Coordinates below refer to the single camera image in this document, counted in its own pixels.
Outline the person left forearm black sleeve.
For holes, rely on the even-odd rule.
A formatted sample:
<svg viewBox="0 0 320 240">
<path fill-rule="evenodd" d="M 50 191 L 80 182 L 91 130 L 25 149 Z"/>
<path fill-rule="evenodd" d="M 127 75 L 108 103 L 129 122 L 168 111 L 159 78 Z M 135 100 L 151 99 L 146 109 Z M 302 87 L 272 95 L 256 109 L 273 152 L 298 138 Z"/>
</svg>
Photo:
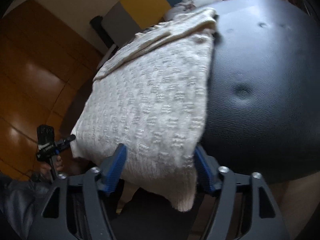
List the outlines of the person left forearm black sleeve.
<svg viewBox="0 0 320 240">
<path fill-rule="evenodd" d="M 1 173 L 1 239 L 27 239 L 52 183 L 36 174 L 19 181 Z"/>
</svg>

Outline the person left hand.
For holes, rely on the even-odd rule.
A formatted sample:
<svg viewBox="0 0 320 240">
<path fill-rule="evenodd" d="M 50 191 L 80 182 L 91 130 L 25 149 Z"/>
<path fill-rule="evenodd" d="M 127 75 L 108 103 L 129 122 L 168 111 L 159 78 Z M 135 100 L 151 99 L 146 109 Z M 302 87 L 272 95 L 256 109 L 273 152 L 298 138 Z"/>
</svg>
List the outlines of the person left hand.
<svg viewBox="0 0 320 240">
<path fill-rule="evenodd" d="M 40 175 L 44 180 L 53 180 L 52 173 L 61 172 L 63 170 L 63 161 L 60 155 L 57 155 L 52 160 L 51 164 L 41 163 L 40 164 Z"/>
</svg>

